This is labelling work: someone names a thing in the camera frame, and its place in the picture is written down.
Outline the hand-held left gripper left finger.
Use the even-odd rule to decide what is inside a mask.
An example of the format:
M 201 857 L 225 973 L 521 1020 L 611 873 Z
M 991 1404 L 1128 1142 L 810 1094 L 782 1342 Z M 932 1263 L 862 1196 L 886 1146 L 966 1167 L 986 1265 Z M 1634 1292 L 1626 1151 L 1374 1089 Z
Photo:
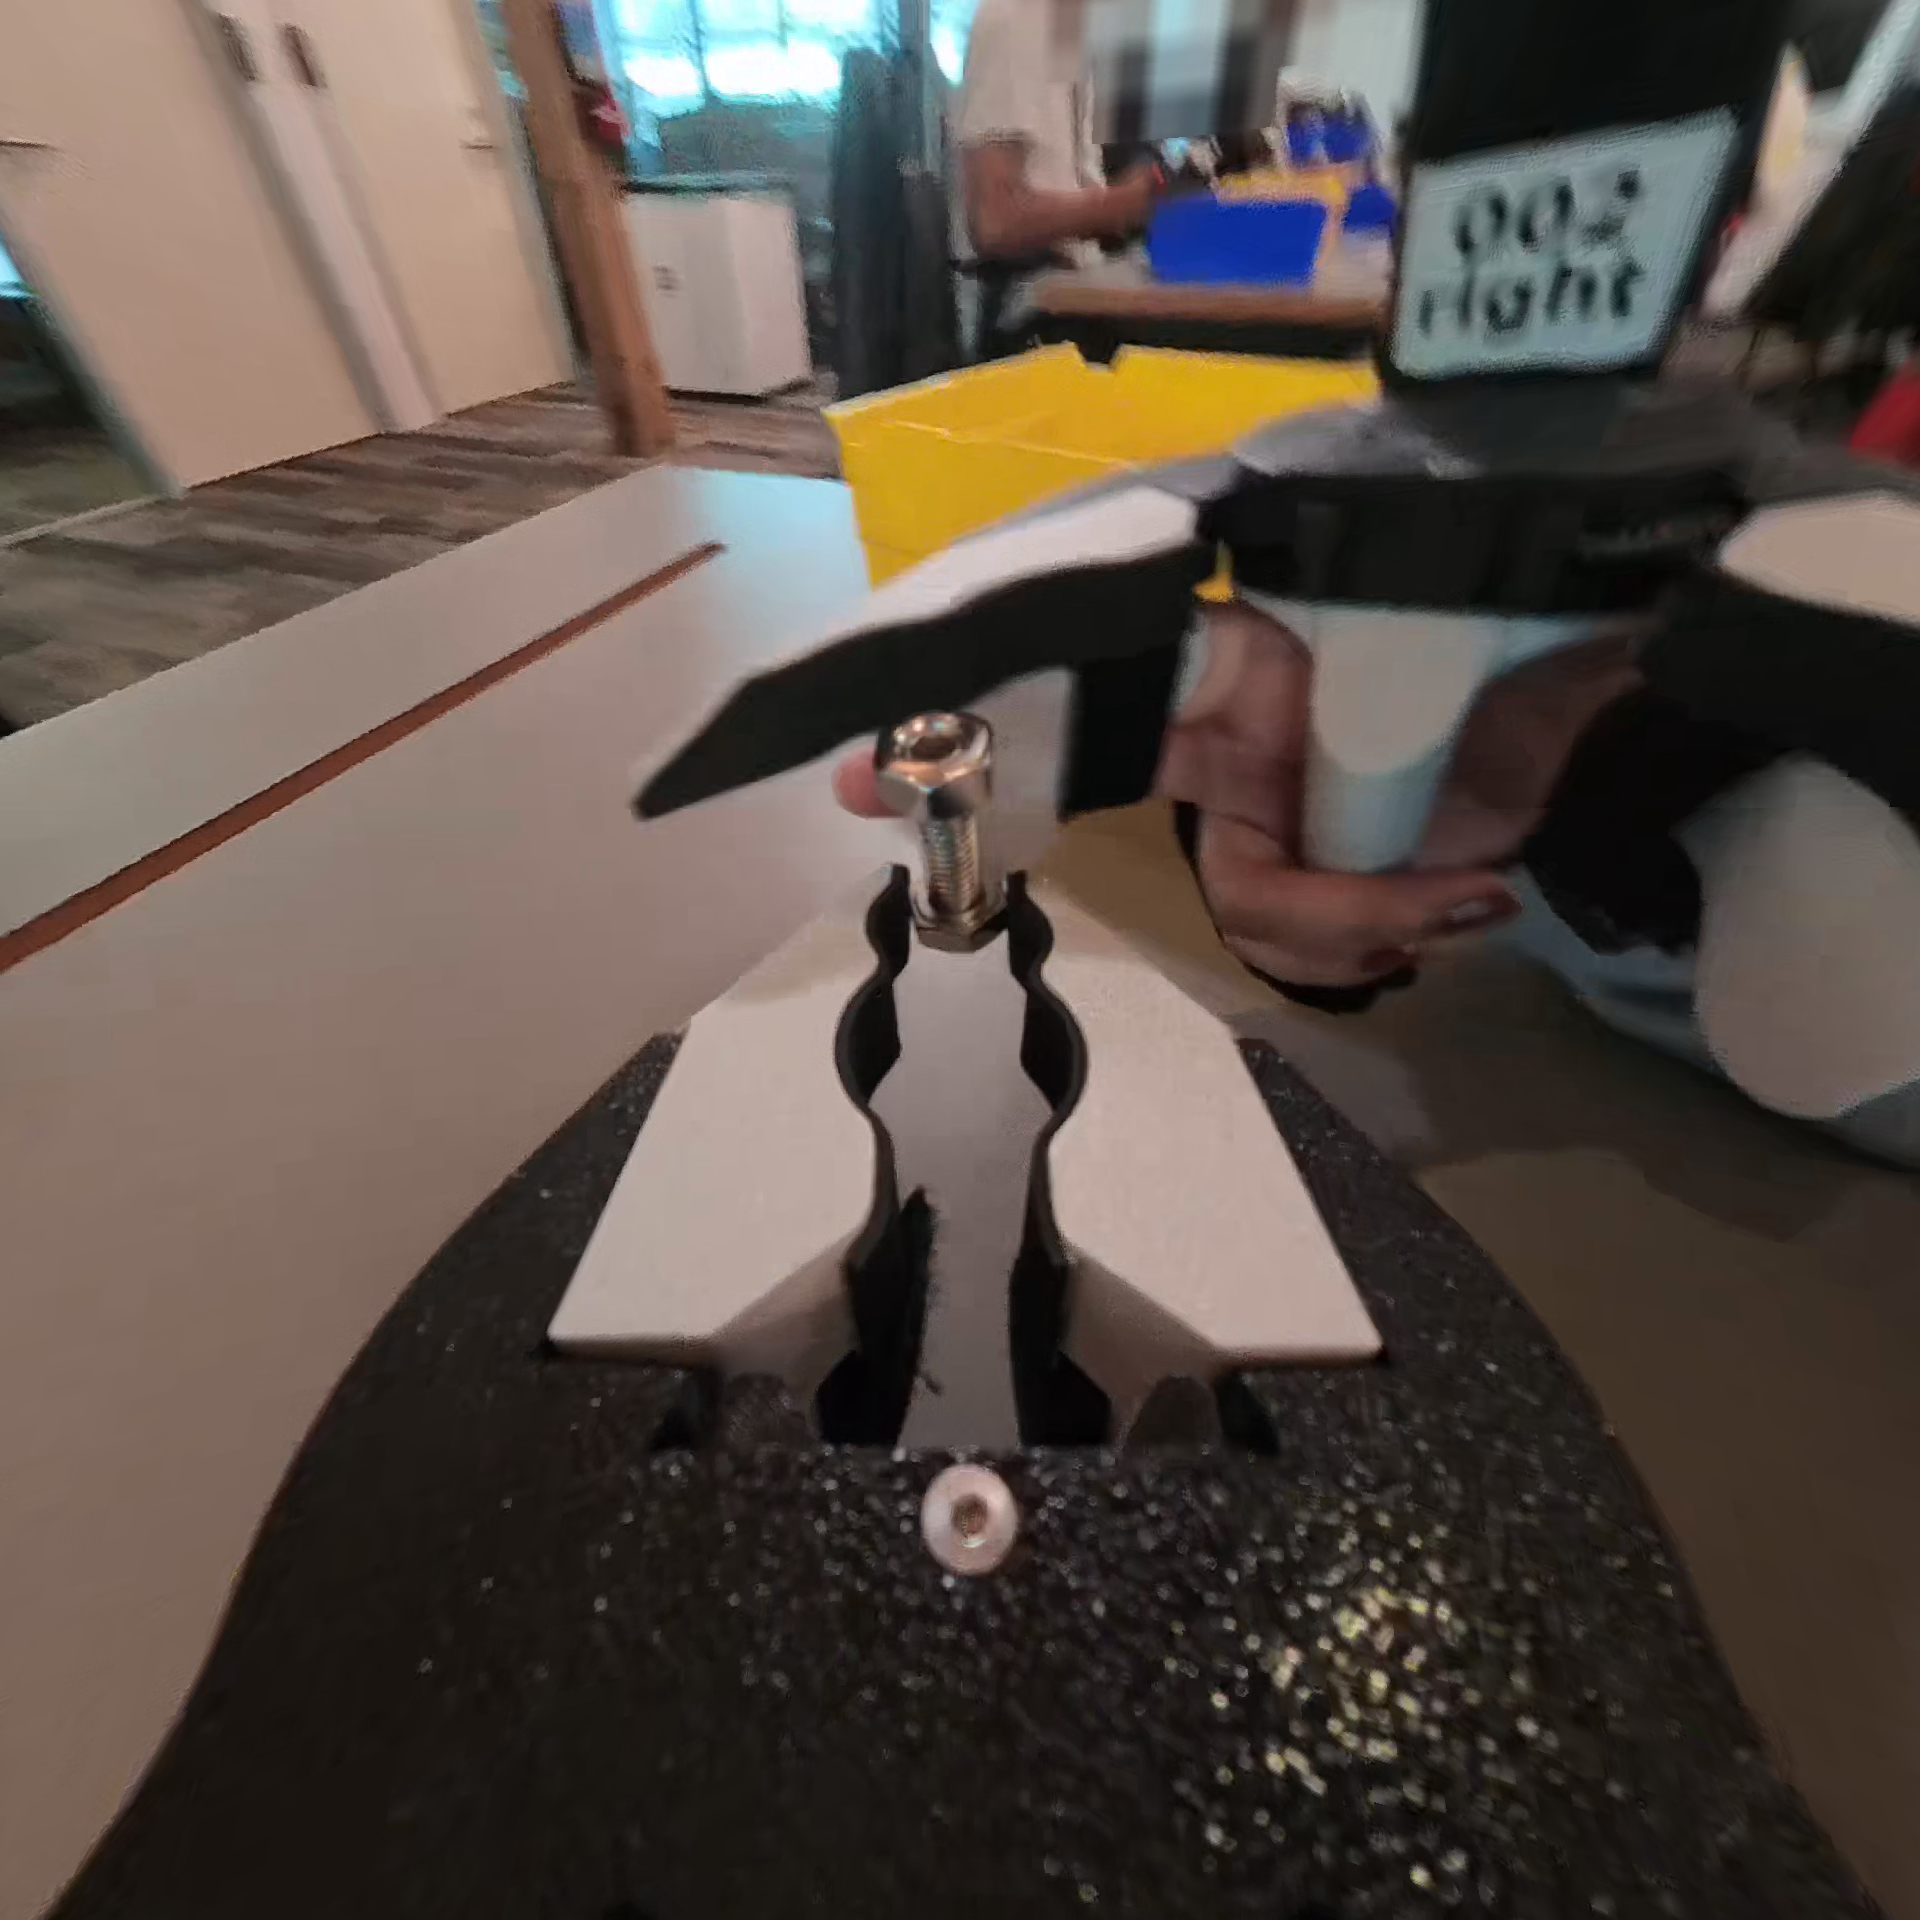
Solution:
M 548 1324 L 556 1352 L 911 1369 L 921 1280 L 873 1113 L 907 957 L 907 873 L 883 865 L 688 1022 Z

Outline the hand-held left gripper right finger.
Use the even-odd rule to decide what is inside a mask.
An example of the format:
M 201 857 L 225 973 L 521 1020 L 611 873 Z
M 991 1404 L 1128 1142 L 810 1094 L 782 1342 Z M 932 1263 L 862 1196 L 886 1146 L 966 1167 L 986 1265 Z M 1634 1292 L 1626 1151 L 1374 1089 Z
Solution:
M 1047 1102 L 1010 1284 L 1020 1377 L 1220 1377 L 1384 1337 L 1234 1032 L 1060 892 L 1008 882 Z

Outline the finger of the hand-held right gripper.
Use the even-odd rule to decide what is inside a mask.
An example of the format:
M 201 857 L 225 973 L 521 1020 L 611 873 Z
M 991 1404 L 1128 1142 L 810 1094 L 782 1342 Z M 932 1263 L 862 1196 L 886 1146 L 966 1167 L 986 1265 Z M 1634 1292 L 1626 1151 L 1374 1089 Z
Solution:
M 1216 564 L 1199 521 L 1190 497 L 1130 484 L 950 545 L 726 686 L 638 765 L 634 816 L 696 808 L 1017 680 L 1179 649 Z
M 1675 593 L 1648 682 L 1852 780 L 1919 780 L 1915 501 L 1867 492 L 1758 511 Z

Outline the silver hex bolt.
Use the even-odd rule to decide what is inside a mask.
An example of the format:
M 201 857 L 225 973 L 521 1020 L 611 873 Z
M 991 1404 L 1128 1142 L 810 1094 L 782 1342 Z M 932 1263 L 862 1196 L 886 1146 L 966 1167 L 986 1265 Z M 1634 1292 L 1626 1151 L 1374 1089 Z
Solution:
M 987 855 L 992 727 L 972 710 L 916 713 L 883 734 L 873 757 L 878 797 L 919 839 L 919 896 L 943 911 L 1001 906 Z

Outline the person's right hand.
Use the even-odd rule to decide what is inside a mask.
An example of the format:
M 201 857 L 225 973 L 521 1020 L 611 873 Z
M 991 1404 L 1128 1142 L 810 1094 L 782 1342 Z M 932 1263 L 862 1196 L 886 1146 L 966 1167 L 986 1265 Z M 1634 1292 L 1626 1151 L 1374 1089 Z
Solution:
M 1303 853 L 1313 657 L 1271 614 L 1207 614 L 1207 662 L 1168 724 L 1159 792 L 1191 808 L 1191 863 L 1225 949 L 1284 990 L 1376 990 L 1523 911 L 1520 853 L 1577 741 L 1642 682 L 1642 632 L 1606 630 L 1487 682 L 1403 869 Z

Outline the yellow plastic bin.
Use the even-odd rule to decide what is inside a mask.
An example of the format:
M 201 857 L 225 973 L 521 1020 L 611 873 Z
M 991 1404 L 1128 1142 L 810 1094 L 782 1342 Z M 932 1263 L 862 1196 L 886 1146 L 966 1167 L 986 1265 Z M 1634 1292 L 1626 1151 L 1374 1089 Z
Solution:
M 1042 501 L 1376 394 L 1364 364 L 1153 346 L 1092 364 L 1057 342 L 840 400 L 824 416 L 881 584 Z

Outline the wooden work table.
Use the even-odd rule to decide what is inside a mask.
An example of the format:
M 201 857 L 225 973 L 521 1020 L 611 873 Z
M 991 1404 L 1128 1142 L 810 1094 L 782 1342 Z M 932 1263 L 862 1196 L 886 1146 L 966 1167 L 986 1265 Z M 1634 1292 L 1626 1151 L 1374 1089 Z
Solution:
M 1113 261 L 1035 279 L 1031 304 L 1046 345 L 1072 345 L 1100 365 L 1130 349 L 1351 364 L 1369 357 L 1386 322 L 1387 280 L 1329 271 L 1308 285 L 1172 284 Z

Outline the blue plastic bin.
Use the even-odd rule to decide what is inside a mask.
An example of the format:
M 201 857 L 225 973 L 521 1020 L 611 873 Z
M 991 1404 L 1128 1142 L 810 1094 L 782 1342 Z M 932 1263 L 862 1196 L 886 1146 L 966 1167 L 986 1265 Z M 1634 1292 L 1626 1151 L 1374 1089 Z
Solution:
M 1294 198 L 1172 193 L 1150 214 L 1146 264 L 1175 285 L 1308 285 L 1347 206 L 1339 184 Z

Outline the black office chair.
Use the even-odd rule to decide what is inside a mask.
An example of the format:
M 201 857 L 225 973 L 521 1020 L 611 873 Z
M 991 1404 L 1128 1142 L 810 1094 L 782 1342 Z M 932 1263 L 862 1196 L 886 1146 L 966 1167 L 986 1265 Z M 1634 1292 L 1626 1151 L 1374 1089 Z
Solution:
M 950 186 L 928 70 L 892 40 L 846 54 L 831 150 L 832 376 L 841 400 L 962 364 Z

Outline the white cabinet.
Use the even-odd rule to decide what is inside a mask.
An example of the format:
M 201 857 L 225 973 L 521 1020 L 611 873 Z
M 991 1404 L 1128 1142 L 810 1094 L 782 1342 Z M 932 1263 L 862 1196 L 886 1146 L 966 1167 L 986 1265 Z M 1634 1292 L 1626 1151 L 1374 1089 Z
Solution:
M 768 400 L 812 382 L 800 221 L 782 182 L 647 181 L 623 217 L 671 393 Z

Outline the white door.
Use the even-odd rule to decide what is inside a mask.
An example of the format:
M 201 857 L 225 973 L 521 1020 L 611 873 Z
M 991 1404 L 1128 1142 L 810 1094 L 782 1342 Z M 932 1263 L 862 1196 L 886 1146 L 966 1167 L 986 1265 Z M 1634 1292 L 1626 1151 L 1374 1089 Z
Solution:
M 6 5 L 6 244 L 182 494 L 443 417 L 351 32 L 419 5 Z
M 559 269 L 480 5 L 275 5 L 438 416 L 574 376 Z

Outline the wooden post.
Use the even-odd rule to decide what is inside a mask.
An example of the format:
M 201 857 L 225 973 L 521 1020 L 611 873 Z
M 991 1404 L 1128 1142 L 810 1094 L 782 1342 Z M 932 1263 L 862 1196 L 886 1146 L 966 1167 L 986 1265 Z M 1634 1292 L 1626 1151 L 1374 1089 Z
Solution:
M 503 1 L 502 15 L 524 90 L 535 173 L 612 448 L 624 457 L 665 455 L 676 430 L 623 217 L 627 120 L 594 7 Z

